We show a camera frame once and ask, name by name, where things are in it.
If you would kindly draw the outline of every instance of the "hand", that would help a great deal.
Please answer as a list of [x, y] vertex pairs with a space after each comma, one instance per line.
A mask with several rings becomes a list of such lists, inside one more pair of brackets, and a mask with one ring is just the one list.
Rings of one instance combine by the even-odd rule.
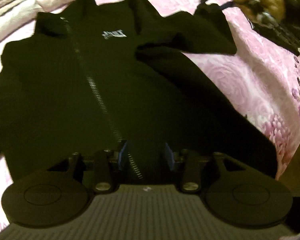
[[[241, 11], [251, 20], [257, 23], [256, 15], [251, 11], [251, 9], [245, 5], [249, 0], [234, 0]], [[279, 23], [285, 18], [286, 9], [284, 0], [260, 0], [261, 5], [265, 8], [265, 11], [270, 13], [272, 17], [276, 19]]]

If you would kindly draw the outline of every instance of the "silver screw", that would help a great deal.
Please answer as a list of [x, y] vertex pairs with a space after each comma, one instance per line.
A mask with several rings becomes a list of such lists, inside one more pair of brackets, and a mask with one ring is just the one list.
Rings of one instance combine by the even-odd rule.
[[96, 185], [96, 190], [99, 191], [106, 191], [109, 190], [111, 188], [111, 185], [107, 182], [100, 182]]
[[199, 188], [199, 185], [195, 182], [187, 182], [183, 184], [183, 189], [187, 191], [194, 191]]

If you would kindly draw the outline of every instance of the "bed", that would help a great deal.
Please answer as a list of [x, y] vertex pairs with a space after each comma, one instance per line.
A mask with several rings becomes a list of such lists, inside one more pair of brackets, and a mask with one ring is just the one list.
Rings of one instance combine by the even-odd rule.
[[[0, 55], [5, 44], [32, 35], [39, 11], [58, 13], [72, 0], [0, 0]], [[119, 0], [96, 0], [98, 4]], [[190, 13], [200, 0], [149, 0], [162, 16]], [[230, 0], [209, 0], [219, 5]], [[300, 57], [255, 33], [238, 8], [225, 9], [237, 44], [235, 56], [186, 54], [229, 98], [235, 109], [277, 149], [276, 179], [300, 143]], [[1, 196], [13, 181], [0, 155], [0, 231], [8, 224]]]

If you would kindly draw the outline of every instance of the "jacket collar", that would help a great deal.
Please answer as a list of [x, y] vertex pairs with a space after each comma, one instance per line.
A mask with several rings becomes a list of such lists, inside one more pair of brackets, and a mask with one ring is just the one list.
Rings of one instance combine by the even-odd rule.
[[96, 6], [95, 0], [75, 0], [61, 13], [39, 12], [37, 14], [34, 34], [43, 33], [49, 36], [67, 35], [62, 17], [72, 23], [78, 22], [88, 14], [89, 9]]

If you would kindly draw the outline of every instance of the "floral pattern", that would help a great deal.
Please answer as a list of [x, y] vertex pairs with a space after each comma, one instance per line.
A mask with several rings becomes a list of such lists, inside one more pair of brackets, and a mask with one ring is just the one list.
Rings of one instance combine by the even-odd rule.
[[[120, 0], [96, 0], [97, 4], [116, 1]], [[200, 0], [149, 1], [166, 16], [179, 10], [193, 13]], [[230, 0], [209, 0], [209, 3], [222, 5], [227, 1]], [[300, 57], [253, 31], [238, 8], [227, 8], [223, 12], [237, 44], [237, 54], [186, 56], [229, 98], [238, 112], [274, 143], [278, 179], [300, 143]], [[31, 36], [34, 23], [24, 25], [3, 40], [0, 54], [7, 42]], [[4, 156], [1, 156], [0, 199], [11, 183]], [[8, 224], [0, 203], [0, 231]]]

